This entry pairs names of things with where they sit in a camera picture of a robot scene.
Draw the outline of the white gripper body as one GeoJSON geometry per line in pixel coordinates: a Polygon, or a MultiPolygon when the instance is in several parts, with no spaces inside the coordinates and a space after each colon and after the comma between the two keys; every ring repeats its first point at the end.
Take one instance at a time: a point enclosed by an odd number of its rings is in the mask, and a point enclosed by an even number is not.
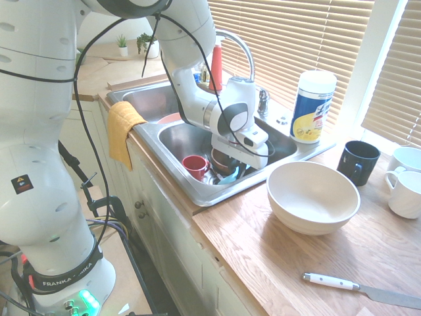
{"type": "Polygon", "coordinates": [[[268,163],[268,146],[263,143],[256,149],[245,149],[241,144],[234,144],[215,134],[211,137],[211,146],[241,163],[254,169],[263,169],[268,163]]]}

